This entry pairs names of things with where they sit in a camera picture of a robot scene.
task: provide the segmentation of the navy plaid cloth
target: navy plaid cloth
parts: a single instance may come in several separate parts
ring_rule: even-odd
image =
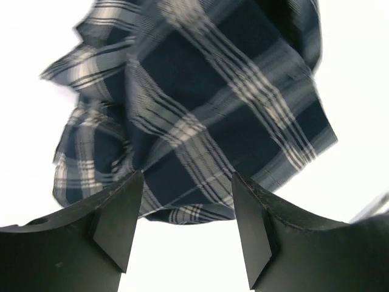
[[[312,80],[319,24],[315,0],[96,0],[42,73],[80,95],[54,197],[141,170],[139,217],[234,219],[235,170],[274,191],[336,142]]]

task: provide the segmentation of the curved black piece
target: curved black piece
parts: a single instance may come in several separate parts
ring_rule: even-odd
[[[333,221],[239,173],[232,190],[250,289],[389,291],[389,214],[353,224]]]
[[[143,175],[25,226],[0,228],[0,290],[116,292],[126,272]]]

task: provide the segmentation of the blue and white plaid pattern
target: blue and white plaid pattern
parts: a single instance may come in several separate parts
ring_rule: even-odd
[[[140,217],[231,220],[235,170],[274,191],[336,142],[315,0],[96,0],[76,30],[42,73],[80,94],[54,159],[62,206],[142,170]]]

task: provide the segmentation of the white background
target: white background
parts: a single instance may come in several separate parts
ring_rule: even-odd
[[[389,189],[389,2],[322,0],[317,86],[339,143],[277,195],[348,221]],[[52,155],[75,94],[38,80],[78,40],[91,0],[0,4],[0,226],[59,209]],[[170,226],[140,220],[120,291],[248,291],[235,221]]]

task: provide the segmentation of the black plastic part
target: black plastic part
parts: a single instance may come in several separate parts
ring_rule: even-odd
[[[116,292],[142,192],[136,172],[25,226],[0,228],[0,291]]]
[[[232,179],[250,288],[257,292],[389,291],[389,215],[333,221]]]

